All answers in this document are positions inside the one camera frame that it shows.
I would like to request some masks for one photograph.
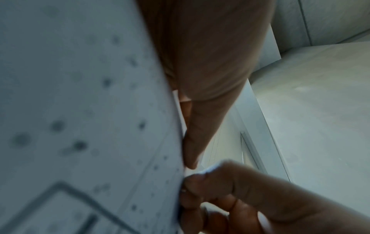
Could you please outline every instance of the sheet of paper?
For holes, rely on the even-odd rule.
[[[176,234],[181,124],[135,2],[3,0],[0,32],[0,234]]]

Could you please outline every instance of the floor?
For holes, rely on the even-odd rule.
[[[370,215],[370,42],[294,50],[251,81],[291,181]]]

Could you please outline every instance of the gray wall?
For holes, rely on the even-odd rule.
[[[370,0],[277,0],[272,29],[280,52],[339,43],[370,29]]]

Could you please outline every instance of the paper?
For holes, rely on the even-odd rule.
[[[176,234],[181,124],[135,2],[3,0],[0,32],[0,234]]]

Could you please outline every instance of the hand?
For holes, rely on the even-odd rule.
[[[284,180],[223,162],[184,180],[185,234],[370,233],[370,220]],[[212,203],[229,214],[200,207]]]
[[[195,169],[257,63],[273,0],[137,0],[187,124]]]

